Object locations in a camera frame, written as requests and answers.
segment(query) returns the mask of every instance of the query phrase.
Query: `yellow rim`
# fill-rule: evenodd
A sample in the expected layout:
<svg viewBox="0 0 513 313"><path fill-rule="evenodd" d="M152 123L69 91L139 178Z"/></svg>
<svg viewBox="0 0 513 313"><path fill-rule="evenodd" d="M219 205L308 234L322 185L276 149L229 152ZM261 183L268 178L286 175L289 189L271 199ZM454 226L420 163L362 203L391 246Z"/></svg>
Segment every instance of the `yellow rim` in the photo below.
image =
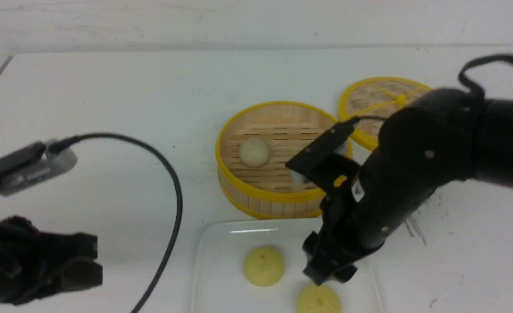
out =
<svg viewBox="0 0 513 313"><path fill-rule="evenodd" d="M261 212L249 210L248 208L244 207L242 204L237 202L237 200L235 200L232 196L230 196L230 194L227 193L225 188L223 188L223 184L222 184L221 180L220 180L220 187L222 189L223 194L227 198L227 200L229 200L229 202L231 202L231 204L233 204L233 206L235 206L239 211L243 212L244 214L246 214L248 216L252 216L253 218L258 218L259 220L276 220L276 219L279 220L279 219L284 218L281 216L269 215L269 214L264 214ZM308 213L303 216L293 216L293 217L294 218L312 218L312 217L320 216L320 213L321 213L320 211L316 211L316 212Z"/></svg>
<svg viewBox="0 0 513 313"><path fill-rule="evenodd" d="M220 169L221 173L223 173L226 180L228 180L235 188L237 188L239 191L244 192L245 194L248 194L250 196L255 196L257 198L260 198L262 200L267 200L270 202L282 202L282 203L298 203L298 202L306 202L310 200L314 200L316 198L320 198L321 196L324 196L325 193L320 188L315 188L313 190L307 190L304 192L294 192L294 193L277 193L277 192L271 192L267 190L261 190L259 188L256 188L254 186L250 186L249 184L246 184L242 182L242 180L239 180L233 173L229 171L229 169L225 166L225 163L223 162L221 152L220 152L220 144L222 140L223 132L227 129L227 127L240 115L254 110L258 109L259 107L266 107L268 105L297 105L299 107L306 107L307 109L311 109L314 111L318 111L322 115L328 117L332 120L332 122L337 123L337 119L333 117L330 113L327 113L326 111L323 111L321 109L318 109L317 107L313 107L312 105L308 105L305 103L298 103L293 101L272 101L272 102L266 102L254 105L252 107L248 107L247 109L244 109L240 111L239 113L233 115L231 119L227 121L227 123L223 126L222 130L220 131L220 135L218 136L218 140L216 142L216 160L218 163L218 169ZM348 157L352 157L352 147L351 144L348 142L347 145L347 155Z"/></svg>
<svg viewBox="0 0 513 313"><path fill-rule="evenodd" d="M411 85L417 86L417 89L414 89L413 91L411 91L410 93L408 93L406 95L407 97L409 97L413 93L416 93L419 89L432 90L432 88L428 87L427 85L424 85L424 84L419 83L419 82L414 81L414 80L404 79L404 78L401 78L401 77L371 77L369 79L364 79L364 80L361 80L361 81L358 81L358 82L352 84L343 93L341 99L339 100L339 105L338 105L340 120L345 121L345 120L350 119L354 115L358 115L358 114L362 113L361 111L358 111L358 112L353 113L353 114L349 114L348 113L348 111L347 111L347 101L349 100L349 96L351 95L351 93L353 91L355 91L357 88L362 87L362 85L373 83L373 82L379 81L379 80L395 80L395 81L400 81L402 83L409 83ZM378 90L382 91L383 93L386 93L388 96L393 97L394 101L396 101L397 95L393 95L389 91L387 91L387 90L385 90L385 89L383 89L381 87L378 87L376 85L372 85L371 87L373 87L374 89L378 89ZM393 101L387 101L385 103L380 103L380 104L381 105L387 105L388 103L393 103ZM367 133L362 131L360 128L356 128L355 129L355 131L351 135L351 138L353 140L355 140L355 142L357 144L359 144L360 146L362 146L363 148L365 148L367 150L372 151L372 150L376 149L376 147L378 147L378 139L368 135Z"/></svg>

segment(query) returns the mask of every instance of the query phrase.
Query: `screw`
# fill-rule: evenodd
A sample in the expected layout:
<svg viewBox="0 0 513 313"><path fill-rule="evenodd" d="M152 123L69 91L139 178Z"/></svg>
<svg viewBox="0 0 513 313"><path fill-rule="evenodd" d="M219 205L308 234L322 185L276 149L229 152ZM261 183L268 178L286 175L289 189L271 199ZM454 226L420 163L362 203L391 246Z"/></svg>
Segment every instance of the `screw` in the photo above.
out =
<svg viewBox="0 0 513 313"><path fill-rule="evenodd" d="M425 158L432 160L435 156L435 152L433 150L425 150Z"/></svg>

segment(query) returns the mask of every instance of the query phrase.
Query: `wooden slats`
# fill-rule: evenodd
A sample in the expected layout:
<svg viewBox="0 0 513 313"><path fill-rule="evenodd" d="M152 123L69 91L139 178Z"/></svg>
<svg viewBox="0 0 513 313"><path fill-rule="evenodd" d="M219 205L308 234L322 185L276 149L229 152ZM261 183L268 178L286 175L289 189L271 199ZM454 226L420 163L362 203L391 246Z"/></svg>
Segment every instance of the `wooden slats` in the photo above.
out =
<svg viewBox="0 0 513 313"><path fill-rule="evenodd" d="M220 144L222 160L235 177L261 190L277 193L313 190L316 188L313 184L301 186L294 183L285 163L333 123L322 113L298 105L259 107L240 115L223 132ZM261 168L249 168L239 159L240 145L250 138L260 138L270 146L270 159ZM238 190L223 173L218 173L218 176L229 196L248 210L283 218L306 216L320 210L322 199L300 203L270 202Z"/></svg>

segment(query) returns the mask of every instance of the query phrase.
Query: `clear plastic tray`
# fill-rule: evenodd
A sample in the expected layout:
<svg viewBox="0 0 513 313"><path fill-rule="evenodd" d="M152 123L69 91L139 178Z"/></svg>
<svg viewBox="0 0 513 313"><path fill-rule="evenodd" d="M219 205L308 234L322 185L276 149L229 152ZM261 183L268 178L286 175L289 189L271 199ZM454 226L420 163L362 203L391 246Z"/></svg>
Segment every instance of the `clear plastic tray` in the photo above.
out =
<svg viewBox="0 0 513 313"><path fill-rule="evenodd" d="M303 275L306 255L302 242L319 230L320 218L254 220L220 223L203 234L194 276L192 313L296 312L300 291L311 284ZM245 256L255 247L272 245L285 259L285 274L272 287L256 287L243 272ZM373 271L368 262L345 284L328 282L342 302L342 312L382 313Z"/></svg>

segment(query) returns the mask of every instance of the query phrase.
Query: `white wall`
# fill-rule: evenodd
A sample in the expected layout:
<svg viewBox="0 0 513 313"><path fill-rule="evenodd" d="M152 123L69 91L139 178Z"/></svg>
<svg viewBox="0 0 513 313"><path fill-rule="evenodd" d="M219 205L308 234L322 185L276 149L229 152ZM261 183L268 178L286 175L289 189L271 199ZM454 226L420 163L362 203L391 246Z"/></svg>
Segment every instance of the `white wall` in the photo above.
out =
<svg viewBox="0 0 513 313"><path fill-rule="evenodd" d="M513 44L513 0L0 0L0 52Z"/></svg>

